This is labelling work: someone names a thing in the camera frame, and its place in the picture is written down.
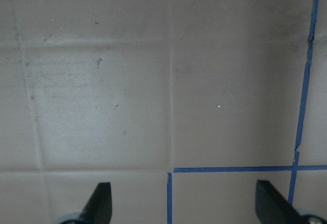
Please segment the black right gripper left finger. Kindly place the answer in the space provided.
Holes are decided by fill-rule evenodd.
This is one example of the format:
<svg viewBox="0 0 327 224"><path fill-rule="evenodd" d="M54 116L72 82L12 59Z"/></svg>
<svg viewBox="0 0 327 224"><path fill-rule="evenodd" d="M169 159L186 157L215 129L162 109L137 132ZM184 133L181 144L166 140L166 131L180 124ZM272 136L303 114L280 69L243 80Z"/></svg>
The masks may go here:
<svg viewBox="0 0 327 224"><path fill-rule="evenodd" d="M109 224L112 218L110 182L98 183L81 214L78 223Z"/></svg>

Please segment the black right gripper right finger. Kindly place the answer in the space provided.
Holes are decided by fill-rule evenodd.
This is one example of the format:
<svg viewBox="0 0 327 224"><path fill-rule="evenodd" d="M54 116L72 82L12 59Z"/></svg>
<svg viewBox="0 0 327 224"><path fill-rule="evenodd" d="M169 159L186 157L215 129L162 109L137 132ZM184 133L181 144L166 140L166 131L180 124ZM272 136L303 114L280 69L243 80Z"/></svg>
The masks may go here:
<svg viewBox="0 0 327 224"><path fill-rule="evenodd" d="M255 188L255 213L262 224L309 223L266 180L257 180Z"/></svg>

